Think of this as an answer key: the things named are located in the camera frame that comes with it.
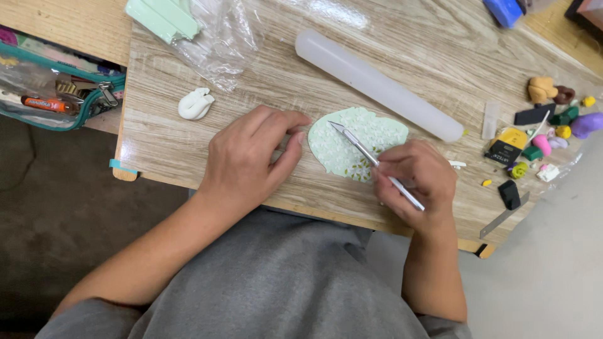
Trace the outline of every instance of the person's left hand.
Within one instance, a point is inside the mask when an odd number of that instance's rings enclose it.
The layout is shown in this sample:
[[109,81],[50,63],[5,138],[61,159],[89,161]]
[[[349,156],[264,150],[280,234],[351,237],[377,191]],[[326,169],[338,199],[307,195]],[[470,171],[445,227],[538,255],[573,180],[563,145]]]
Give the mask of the person's left hand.
[[[305,137],[299,127],[310,123],[300,112],[264,105],[240,117],[209,142],[205,176],[195,195],[238,221],[293,172],[302,157]],[[285,151],[270,163],[285,134],[292,135]]]

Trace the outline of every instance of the gray shirt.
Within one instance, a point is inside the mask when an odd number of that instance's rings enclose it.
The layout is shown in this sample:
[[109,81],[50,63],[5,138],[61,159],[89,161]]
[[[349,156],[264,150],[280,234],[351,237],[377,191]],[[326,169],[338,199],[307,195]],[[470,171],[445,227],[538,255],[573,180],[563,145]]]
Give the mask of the gray shirt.
[[415,316],[368,267],[368,229],[258,208],[146,310],[85,300],[36,338],[471,338]]

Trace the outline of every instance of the acrylic rolling pin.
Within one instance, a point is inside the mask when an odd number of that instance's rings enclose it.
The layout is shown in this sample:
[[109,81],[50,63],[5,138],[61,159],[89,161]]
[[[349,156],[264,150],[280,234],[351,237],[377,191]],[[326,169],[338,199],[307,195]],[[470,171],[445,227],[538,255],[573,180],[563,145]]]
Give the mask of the acrylic rolling pin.
[[315,30],[295,40],[297,55],[446,142],[458,140],[463,126]]

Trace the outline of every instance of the silver craft knife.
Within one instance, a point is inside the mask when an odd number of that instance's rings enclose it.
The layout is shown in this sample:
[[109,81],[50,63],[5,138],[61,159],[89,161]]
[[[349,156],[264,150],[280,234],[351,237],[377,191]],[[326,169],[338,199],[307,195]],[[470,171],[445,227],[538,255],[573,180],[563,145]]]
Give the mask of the silver craft knife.
[[[364,147],[362,142],[360,142],[360,140],[358,140],[350,131],[348,131],[345,126],[332,121],[329,121],[329,124],[333,125],[333,127],[335,127],[336,130],[343,134],[352,143],[352,145],[356,146],[360,153],[362,153],[362,155],[364,155],[368,159],[368,161],[373,164],[373,166],[379,167],[379,161],[377,160],[377,158],[375,158],[368,151],[368,149]],[[402,195],[404,195],[408,199],[408,201],[410,201],[411,204],[414,205],[417,211],[425,211],[425,207],[423,206],[423,204],[421,204],[420,201],[417,200],[417,198],[415,198],[410,192],[408,192],[406,187],[404,187],[404,185],[402,185],[402,183],[398,179],[394,177],[388,178],[391,183],[393,183],[394,186],[398,189],[398,191],[400,191],[400,193],[402,193]]]

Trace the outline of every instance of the hand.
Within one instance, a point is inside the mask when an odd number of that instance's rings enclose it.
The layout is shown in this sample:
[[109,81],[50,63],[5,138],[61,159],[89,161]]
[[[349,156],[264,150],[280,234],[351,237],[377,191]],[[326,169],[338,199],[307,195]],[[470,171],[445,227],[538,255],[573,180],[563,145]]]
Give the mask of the hand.
[[[411,139],[381,153],[379,161],[379,167],[372,169],[375,195],[411,228],[425,233],[442,224],[454,225],[452,200],[456,172],[431,144]],[[409,188],[409,191],[423,203],[425,211],[415,210],[388,176],[398,178],[402,183],[414,183],[415,188]]]
[[[195,194],[237,222],[264,202],[293,172],[302,157],[305,133],[312,120],[297,111],[257,106],[209,142],[205,176]],[[270,157],[291,134],[285,151]]]

